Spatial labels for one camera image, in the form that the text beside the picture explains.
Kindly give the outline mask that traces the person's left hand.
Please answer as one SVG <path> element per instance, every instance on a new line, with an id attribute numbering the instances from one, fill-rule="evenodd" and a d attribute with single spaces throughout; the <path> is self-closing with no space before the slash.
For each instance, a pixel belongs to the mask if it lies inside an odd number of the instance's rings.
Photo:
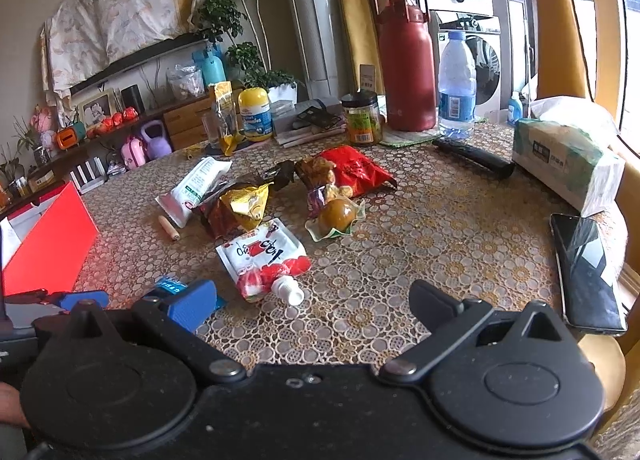
<path id="1" fill-rule="evenodd" d="M 29 428 L 21 406 L 20 392 L 10 384 L 0 383 L 0 423 Z"/>

